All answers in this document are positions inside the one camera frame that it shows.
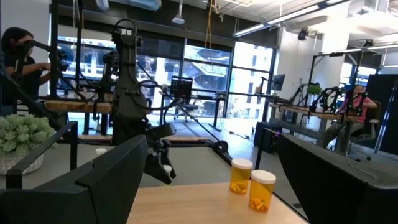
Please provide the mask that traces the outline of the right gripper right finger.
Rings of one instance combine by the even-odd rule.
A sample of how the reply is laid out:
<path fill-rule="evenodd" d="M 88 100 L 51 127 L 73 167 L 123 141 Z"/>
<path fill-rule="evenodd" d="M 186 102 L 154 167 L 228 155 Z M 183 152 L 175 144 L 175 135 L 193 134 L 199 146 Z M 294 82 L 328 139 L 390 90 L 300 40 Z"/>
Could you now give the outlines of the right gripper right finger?
<path fill-rule="evenodd" d="M 310 224 L 398 224 L 398 174 L 289 134 L 277 152 Z"/>

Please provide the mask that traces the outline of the orange pill bottle white cap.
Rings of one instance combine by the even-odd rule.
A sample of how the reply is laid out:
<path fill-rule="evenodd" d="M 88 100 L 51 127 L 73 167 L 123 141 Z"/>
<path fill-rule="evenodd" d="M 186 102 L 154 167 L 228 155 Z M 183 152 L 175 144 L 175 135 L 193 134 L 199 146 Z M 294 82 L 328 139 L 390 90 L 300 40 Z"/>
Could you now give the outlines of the orange pill bottle white cap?
<path fill-rule="evenodd" d="M 247 159 L 233 159 L 231 161 L 231 178 L 229 190 L 235 194 L 246 194 L 251 178 L 253 163 Z"/>
<path fill-rule="evenodd" d="M 251 172 L 249 207 L 254 211 L 267 213 L 271 206 L 276 176 L 265 170 Z"/>

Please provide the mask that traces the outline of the black mesh office chair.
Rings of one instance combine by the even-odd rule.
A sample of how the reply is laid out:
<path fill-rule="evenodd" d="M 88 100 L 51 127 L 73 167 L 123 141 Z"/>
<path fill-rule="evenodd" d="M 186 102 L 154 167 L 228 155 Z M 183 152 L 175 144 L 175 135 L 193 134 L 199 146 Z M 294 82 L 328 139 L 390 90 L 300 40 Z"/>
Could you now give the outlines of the black mesh office chair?
<path fill-rule="evenodd" d="M 170 85 L 170 95 L 174 97 L 175 100 L 180 100 L 177 110 L 182 109 L 181 113 L 176 113 L 174 115 L 174 119 L 184 115 L 184 120 L 186 123 L 188 122 L 188 115 L 199 109 L 198 105 L 191 103 L 192 84 L 192 78 L 172 76 Z"/>

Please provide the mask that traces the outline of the black desk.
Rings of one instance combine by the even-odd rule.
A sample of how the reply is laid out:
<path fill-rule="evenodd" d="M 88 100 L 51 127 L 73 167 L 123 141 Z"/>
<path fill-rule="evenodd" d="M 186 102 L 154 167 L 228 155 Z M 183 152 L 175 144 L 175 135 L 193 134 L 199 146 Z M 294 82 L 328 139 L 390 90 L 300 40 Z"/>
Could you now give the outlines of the black desk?
<path fill-rule="evenodd" d="M 211 126 L 212 128 L 214 128 L 215 130 L 221 132 L 221 129 L 217 128 L 217 120 L 218 120 L 218 110 L 220 108 L 220 102 L 221 101 L 226 101 L 226 93 L 215 93 L 212 96 L 204 96 L 204 95 L 197 95 L 197 96 L 186 96 L 186 95 L 182 95 L 182 96 L 172 96 L 170 94 L 168 94 L 167 92 L 163 92 L 163 91 L 159 91 L 159 93 L 161 94 L 161 106 L 164 106 L 165 103 L 165 99 L 169 98 L 172 101 L 173 100 L 178 100 L 178 99 L 183 99 L 183 103 L 180 103 L 179 105 L 182 106 L 185 102 L 185 100 L 211 100 L 211 101 L 216 101 L 216 106 L 215 106 L 215 113 L 214 113 L 214 117 L 213 117 L 213 123 L 208 123 L 209 126 Z M 167 114 L 167 110 L 168 109 L 164 109 L 160 111 L 160 119 L 159 119 L 159 124 L 164 124 L 165 123 L 165 116 Z"/>

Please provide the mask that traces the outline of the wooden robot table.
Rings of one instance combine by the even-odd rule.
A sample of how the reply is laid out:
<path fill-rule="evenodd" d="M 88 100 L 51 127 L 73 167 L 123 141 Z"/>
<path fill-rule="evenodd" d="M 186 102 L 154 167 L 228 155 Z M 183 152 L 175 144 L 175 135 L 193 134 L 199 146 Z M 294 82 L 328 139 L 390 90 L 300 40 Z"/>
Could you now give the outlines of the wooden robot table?
<path fill-rule="evenodd" d="M 108 132 L 108 116 L 112 112 L 111 103 L 97 103 L 70 101 L 69 99 L 48 100 L 45 108 L 59 116 L 66 116 L 69 112 L 84 114 L 99 114 L 101 116 L 101 135 L 106 136 Z"/>
<path fill-rule="evenodd" d="M 308 107 L 302 106 L 287 106 L 283 104 L 275 104 L 271 103 L 269 105 L 271 107 L 271 115 L 269 118 L 270 123 L 277 124 L 282 126 L 285 129 L 290 131 L 299 133 L 300 131 L 307 131 L 308 128 L 302 127 L 301 124 L 297 124 L 297 119 L 294 118 L 291 122 L 283 121 L 282 115 L 289 111 L 294 114 L 294 116 L 307 116 L 309 118 L 314 117 L 320 120 L 319 128 L 317 133 L 324 133 L 327 129 L 327 124 L 331 121 L 350 121 L 350 122 L 358 122 L 359 116 L 350 116 L 345 114 L 328 114 L 322 113 L 320 111 L 310 111 Z"/>

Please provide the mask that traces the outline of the person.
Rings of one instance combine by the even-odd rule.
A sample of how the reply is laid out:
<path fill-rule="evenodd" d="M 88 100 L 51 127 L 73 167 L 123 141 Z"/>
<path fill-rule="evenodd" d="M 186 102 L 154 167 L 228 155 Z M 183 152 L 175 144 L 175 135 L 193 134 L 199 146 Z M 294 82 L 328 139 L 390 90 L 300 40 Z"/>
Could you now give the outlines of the person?
<path fill-rule="evenodd" d="M 337 121 L 333 123 L 324 133 L 321 146 L 328 148 L 329 143 L 336 139 L 335 152 L 345 155 L 345 143 L 342 139 L 346 135 L 351 135 L 365 126 L 366 113 L 368 109 L 377 109 L 377 104 L 371 100 L 366 94 L 362 85 L 355 85 L 345 96 L 340 112 L 346 112 L 348 116 L 356 116 L 356 121 Z"/>
<path fill-rule="evenodd" d="M 37 63 L 32 57 L 32 47 L 22 50 L 26 42 L 34 36 L 20 27 L 10 27 L 3 33 L 1 49 L 4 53 L 4 65 L 12 78 L 20 81 L 21 90 L 33 99 L 39 96 L 41 85 L 49 81 L 51 64 Z"/>

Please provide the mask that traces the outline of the grey metal pole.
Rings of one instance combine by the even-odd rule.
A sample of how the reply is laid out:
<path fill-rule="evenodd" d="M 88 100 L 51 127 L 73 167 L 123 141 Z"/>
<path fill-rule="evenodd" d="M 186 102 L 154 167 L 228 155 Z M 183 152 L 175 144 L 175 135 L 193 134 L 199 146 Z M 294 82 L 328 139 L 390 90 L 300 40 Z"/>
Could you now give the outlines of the grey metal pole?
<path fill-rule="evenodd" d="M 384 113 L 383 119 L 382 119 L 382 124 L 381 124 L 381 128 L 379 130 L 379 135 L 377 137 L 377 141 L 376 141 L 376 145 L 374 148 L 374 153 L 377 154 L 381 148 L 381 144 L 384 138 L 384 134 L 386 132 L 387 129 L 387 124 L 388 124 L 388 120 L 389 120 L 389 116 L 392 110 L 392 105 L 394 104 L 394 100 L 396 97 L 396 92 L 398 90 L 398 79 L 395 79 L 394 82 L 394 86 L 392 87 L 392 91 L 391 91 L 391 95 L 387 104 L 387 108 L 386 111 Z"/>

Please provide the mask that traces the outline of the artificial green potted plant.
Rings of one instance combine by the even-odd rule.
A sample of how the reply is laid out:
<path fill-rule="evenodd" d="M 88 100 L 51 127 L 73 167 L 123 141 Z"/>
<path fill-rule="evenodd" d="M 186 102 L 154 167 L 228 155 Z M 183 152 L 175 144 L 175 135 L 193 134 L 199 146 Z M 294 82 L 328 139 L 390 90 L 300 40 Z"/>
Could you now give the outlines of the artificial green potted plant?
<path fill-rule="evenodd" d="M 0 116 L 0 175 L 55 134 L 47 118 L 31 114 Z"/>

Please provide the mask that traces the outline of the black computer tower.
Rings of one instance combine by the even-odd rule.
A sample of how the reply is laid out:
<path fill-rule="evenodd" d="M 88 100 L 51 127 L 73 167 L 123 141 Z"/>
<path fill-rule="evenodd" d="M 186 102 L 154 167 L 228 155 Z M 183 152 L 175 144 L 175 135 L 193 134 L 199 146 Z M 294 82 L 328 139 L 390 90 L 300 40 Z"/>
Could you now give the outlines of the black computer tower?
<path fill-rule="evenodd" d="M 277 151 L 277 140 L 282 128 L 268 122 L 257 122 L 254 131 L 254 146 L 266 153 L 272 154 Z"/>

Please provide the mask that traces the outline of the black partition panel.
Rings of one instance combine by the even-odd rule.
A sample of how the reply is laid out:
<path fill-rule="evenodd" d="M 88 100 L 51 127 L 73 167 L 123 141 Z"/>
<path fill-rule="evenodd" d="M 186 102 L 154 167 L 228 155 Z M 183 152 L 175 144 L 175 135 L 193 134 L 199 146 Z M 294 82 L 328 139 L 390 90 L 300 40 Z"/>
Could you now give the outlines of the black partition panel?
<path fill-rule="evenodd" d="M 387 104 L 391 95 L 392 87 L 394 86 L 395 79 L 398 75 L 384 74 L 384 75 L 371 75 L 366 86 L 366 91 L 369 93 L 370 99 L 377 100 L 381 103 L 381 117 L 379 127 L 376 129 L 376 141 L 381 128 L 382 119 L 387 108 Z"/>

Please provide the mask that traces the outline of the white pendant lamp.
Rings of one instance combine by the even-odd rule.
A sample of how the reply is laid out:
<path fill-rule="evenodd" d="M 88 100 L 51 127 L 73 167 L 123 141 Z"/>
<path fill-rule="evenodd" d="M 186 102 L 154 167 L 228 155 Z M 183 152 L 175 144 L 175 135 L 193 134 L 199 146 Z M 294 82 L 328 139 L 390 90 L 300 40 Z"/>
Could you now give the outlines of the white pendant lamp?
<path fill-rule="evenodd" d="M 185 23 L 185 19 L 182 16 L 182 11 L 183 11 L 183 0 L 179 0 L 178 4 L 178 13 L 175 15 L 175 17 L 172 19 L 172 22 L 174 24 L 179 24 L 182 25 Z"/>

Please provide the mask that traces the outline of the black monitor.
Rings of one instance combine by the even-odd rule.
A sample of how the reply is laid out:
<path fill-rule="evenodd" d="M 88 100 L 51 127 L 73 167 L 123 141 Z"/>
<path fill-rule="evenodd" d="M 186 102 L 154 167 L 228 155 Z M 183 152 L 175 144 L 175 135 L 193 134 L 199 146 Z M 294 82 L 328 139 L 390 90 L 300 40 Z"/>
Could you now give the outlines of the black monitor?
<path fill-rule="evenodd" d="M 271 84 L 271 90 L 281 91 L 285 80 L 285 74 L 274 75 Z"/>

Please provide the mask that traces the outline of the black metal stand pole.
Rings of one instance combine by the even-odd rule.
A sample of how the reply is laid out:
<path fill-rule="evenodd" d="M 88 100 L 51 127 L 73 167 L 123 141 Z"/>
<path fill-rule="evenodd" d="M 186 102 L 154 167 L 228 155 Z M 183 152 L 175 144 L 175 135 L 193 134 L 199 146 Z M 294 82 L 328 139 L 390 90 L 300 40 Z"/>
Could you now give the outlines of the black metal stand pole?
<path fill-rule="evenodd" d="M 78 11 L 78 27 L 77 27 L 77 65 L 75 69 L 75 81 L 76 86 L 79 86 L 80 78 L 80 53 L 81 53 L 81 30 L 82 30 L 82 19 L 83 19 L 83 0 L 73 0 L 73 10 Z M 57 82 L 58 82 L 58 10 L 59 0 L 52 0 L 50 5 L 50 63 L 51 63 L 51 75 L 50 75 L 50 97 L 55 98 L 57 96 Z"/>

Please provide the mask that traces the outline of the black ceiling light track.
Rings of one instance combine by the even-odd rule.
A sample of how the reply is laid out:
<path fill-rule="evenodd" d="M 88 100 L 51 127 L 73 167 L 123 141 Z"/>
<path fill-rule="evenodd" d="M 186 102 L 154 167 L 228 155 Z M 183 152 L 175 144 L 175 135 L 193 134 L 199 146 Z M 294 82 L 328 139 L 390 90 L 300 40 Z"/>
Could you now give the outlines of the black ceiling light track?
<path fill-rule="evenodd" d="M 389 45 L 377 45 L 370 47 L 360 47 L 360 48 L 352 48 L 345 50 L 337 50 L 334 52 L 319 52 L 315 54 L 315 57 L 339 57 L 346 54 L 355 54 L 355 53 L 363 53 L 363 52 L 371 52 L 375 54 L 383 54 L 386 50 L 398 50 L 398 44 L 389 44 Z"/>

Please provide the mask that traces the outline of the white ceiling light strip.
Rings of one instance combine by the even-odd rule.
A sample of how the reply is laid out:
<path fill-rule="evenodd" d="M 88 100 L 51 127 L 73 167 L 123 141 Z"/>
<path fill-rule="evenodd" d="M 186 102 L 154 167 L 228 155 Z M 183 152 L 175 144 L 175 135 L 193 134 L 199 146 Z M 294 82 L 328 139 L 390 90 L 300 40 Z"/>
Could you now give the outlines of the white ceiling light strip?
<path fill-rule="evenodd" d="M 348 1 L 349 0 L 324 0 L 322 2 L 318 2 L 318 3 L 313 4 L 311 6 L 308 6 L 308 7 L 305 7 L 303 9 L 300 9 L 298 11 L 291 12 L 289 14 L 277 17 L 275 19 L 271 19 L 269 21 L 260 23 L 258 25 L 248 27 L 247 29 L 240 30 L 239 32 L 235 32 L 233 34 L 233 37 L 236 37 L 236 38 L 243 37 L 245 35 L 252 34 L 253 32 L 257 32 L 259 30 L 263 30 L 263 29 L 275 26 L 277 24 L 280 24 L 281 22 L 289 21 L 291 19 L 295 19 L 295 18 L 298 18 L 298 17 L 301 17 L 301 16 L 305 16 L 307 14 L 318 12 L 318 11 L 324 10 L 326 8 L 337 6 L 339 4 L 342 4 L 342 3 L 345 3 L 345 2 L 348 2 Z"/>

